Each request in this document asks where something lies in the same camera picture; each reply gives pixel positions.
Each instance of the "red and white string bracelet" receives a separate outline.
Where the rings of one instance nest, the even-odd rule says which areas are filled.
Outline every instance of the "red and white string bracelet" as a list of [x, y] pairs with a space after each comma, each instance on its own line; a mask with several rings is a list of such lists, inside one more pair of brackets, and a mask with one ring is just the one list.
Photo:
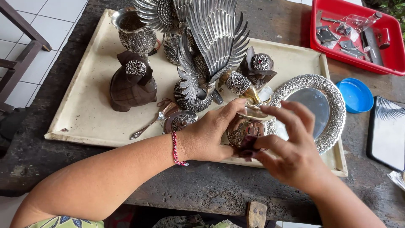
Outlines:
[[175, 131], [172, 133], [172, 138], [173, 138], [173, 158], [175, 163], [177, 165], [188, 166], [189, 164], [187, 162], [183, 161], [179, 162], [179, 157], [177, 156], [177, 135]]

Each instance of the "patterned sleeve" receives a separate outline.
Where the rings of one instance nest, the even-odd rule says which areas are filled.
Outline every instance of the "patterned sleeve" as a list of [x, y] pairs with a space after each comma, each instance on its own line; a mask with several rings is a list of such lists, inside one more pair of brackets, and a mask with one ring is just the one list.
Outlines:
[[61, 215], [51, 219], [45, 219], [26, 228], [104, 228], [104, 222], [75, 219]]

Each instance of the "ornate silver border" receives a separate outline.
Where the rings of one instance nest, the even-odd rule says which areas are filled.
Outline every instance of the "ornate silver border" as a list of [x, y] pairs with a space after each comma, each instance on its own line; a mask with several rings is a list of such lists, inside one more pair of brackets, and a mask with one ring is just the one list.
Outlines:
[[[321, 90], [327, 97], [331, 106], [329, 123], [322, 134], [314, 140], [319, 154], [325, 153], [337, 142], [342, 134], [346, 120], [346, 107], [343, 95], [330, 80], [319, 75], [300, 75], [282, 84], [269, 105], [281, 107], [280, 101], [285, 100], [290, 94], [301, 88], [316, 88]], [[268, 135], [277, 135], [275, 129], [275, 118], [267, 122]]]

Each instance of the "silver spoon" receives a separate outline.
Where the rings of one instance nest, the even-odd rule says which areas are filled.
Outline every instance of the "silver spoon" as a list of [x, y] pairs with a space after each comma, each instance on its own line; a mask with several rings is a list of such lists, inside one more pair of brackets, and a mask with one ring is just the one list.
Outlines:
[[170, 102], [162, 111], [159, 112], [158, 117], [154, 121], [146, 125], [141, 130], [133, 133], [129, 139], [132, 140], [138, 138], [146, 129], [148, 129], [150, 125], [154, 124], [158, 120], [166, 120], [172, 113], [178, 110], [179, 108], [177, 107], [177, 105], [173, 102]]

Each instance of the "hand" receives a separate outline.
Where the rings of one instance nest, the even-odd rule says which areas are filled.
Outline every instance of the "hand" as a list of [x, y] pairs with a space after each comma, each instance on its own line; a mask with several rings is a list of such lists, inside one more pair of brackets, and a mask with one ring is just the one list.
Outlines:
[[236, 112], [245, 112], [246, 99], [237, 98], [218, 110], [208, 111], [199, 121], [177, 132], [179, 159], [222, 161], [231, 157], [233, 146], [220, 145]]
[[316, 192], [320, 183], [334, 179], [334, 175], [322, 161], [313, 141], [315, 115], [298, 102], [281, 101], [281, 106], [260, 108], [286, 125], [289, 139], [285, 141], [276, 135], [258, 138], [254, 145], [256, 149], [271, 149], [280, 157], [274, 158], [261, 151], [255, 158], [282, 183], [309, 194]]

